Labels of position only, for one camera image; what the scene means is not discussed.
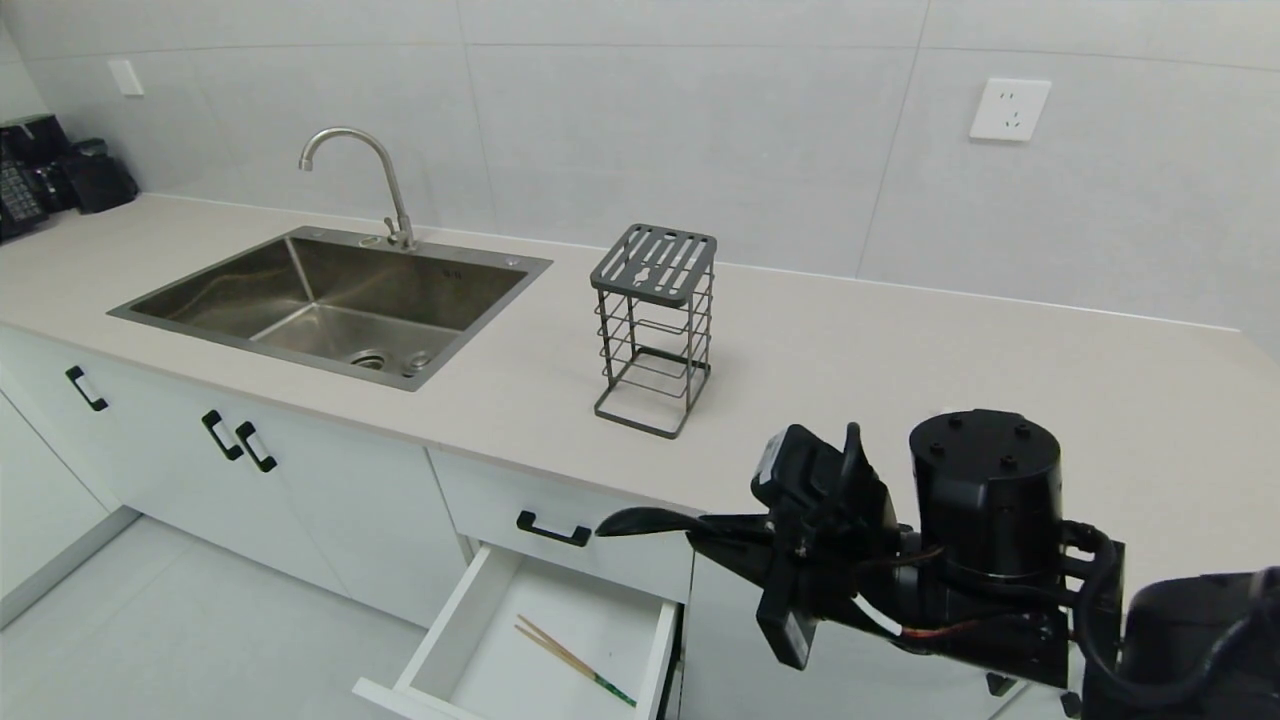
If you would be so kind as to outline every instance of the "faucet spout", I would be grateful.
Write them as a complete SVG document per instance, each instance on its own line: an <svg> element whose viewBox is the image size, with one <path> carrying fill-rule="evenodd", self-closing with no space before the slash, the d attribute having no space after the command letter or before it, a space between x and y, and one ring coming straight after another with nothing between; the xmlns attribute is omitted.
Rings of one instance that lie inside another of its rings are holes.
<svg viewBox="0 0 1280 720"><path fill-rule="evenodd" d="M383 172L387 173L387 187L392 192L392 205L396 206L397 227L392 227L390 218L387 218L387 227L390 231L390 236L387 240L392 245L398 245L404 252L412 252L417 245L413 241L413 224L408 219L408 213L404 211L404 200L401 197L399 181L396 179L396 168L392 165L392 156L376 137L356 128L333 127L323 129L311 136L311 140L302 146L302 155L298 156L298 169L311 172L311 159L315 156L316 150L334 137L353 137L372 147L374 152L378 154L378 159L383 163Z"/></svg>

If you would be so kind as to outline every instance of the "black wire rack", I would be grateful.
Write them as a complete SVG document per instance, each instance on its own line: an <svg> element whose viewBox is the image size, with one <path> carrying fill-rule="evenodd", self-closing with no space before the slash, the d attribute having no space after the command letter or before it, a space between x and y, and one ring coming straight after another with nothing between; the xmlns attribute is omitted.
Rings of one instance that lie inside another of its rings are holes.
<svg viewBox="0 0 1280 720"><path fill-rule="evenodd" d="M591 273L602 375L595 414L664 438L684 429L710 377L716 238L631 225Z"/></svg>

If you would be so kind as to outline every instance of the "black handle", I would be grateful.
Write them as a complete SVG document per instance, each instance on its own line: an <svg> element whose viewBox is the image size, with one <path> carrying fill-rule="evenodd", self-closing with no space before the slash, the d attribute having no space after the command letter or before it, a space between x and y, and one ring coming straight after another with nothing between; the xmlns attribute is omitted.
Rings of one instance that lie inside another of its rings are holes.
<svg viewBox="0 0 1280 720"><path fill-rule="evenodd" d="M95 413L101 413L102 410L110 407L110 405L106 404L105 397L99 397L97 400L88 398L88 393L84 392L84 388L81 387L79 384L79 379L83 377L84 377L84 370L81 370L79 365L76 365L70 370L67 370L67 379L70 380L73 386L76 386L76 392L81 393L81 397L84 398L84 402L88 404L90 409L92 409Z"/></svg>
<svg viewBox="0 0 1280 720"><path fill-rule="evenodd" d="M200 419L200 424L205 425L205 429L209 430L209 437L214 438L214 443L218 445L218 450L223 451L223 457L228 460L238 460L242 455L244 455L241 446L233 445L227 447L223 445L223 438L218 437L218 433L214 432L214 425L221 421L223 416L218 413L218 410L210 410L204 418Z"/></svg>
<svg viewBox="0 0 1280 720"><path fill-rule="evenodd" d="M266 457L259 457L257 454L253 452L253 446L248 443L248 437L256 432L257 428L253 427L253 423L244 420L241 423L241 427L236 428L236 437L241 438L241 445L243 445L244 450L248 451L248 456L253 459L253 464L257 465L257 469L264 473L270 473L276 465L279 465L279 462L276 462L275 457L271 457L270 455Z"/></svg>
<svg viewBox="0 0 1280 720"><path fill-rule="evenodd" d="M550 530L544 530L541 528L535 528L534 523L538 521L538 515L530 512L529 510L521 510L520 518L516 518L516 527L526 533L534 533L535 536L541 536L564 544L572 544L573 547L586 547L586 541L591 539L591 528L584 528L579 525L572 536L562 536L559 533L553 533Z"/></svg>

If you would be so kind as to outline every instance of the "kitchen sink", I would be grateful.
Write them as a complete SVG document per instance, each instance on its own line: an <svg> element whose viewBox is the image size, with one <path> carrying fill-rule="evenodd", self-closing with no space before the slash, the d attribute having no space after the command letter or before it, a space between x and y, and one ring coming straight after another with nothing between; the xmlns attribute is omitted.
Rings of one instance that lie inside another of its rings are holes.
<svg viewBox="0 0 1280 720"><path fill-rule="evenodd" d="M413 391L549 265L301 227L110 315Z"/></svg>

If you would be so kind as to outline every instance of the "countertop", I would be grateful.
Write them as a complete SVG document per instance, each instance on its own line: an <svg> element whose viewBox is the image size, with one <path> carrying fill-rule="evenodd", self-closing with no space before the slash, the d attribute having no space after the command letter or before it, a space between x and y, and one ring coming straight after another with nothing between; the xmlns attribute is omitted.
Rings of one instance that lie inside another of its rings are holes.
<svg viewBox="0 0 1280 720"><path fill-rule="evenodd" d="M856 420L899 518L913 523L911 428L943 410L1015 410L1064 447L1066 516L1128 543L1130 592L1277 561L1280 366L1235 331L722 263L710 382L668 441L591 413L604 388L588 282L598 249L422 232L554 264L412 393L106 315L306 224L381 228L161 196L63 215L0 247L0 323L426 447L707 512L760 511L748 486L781 428L800 423L838 446Z"/></svg>

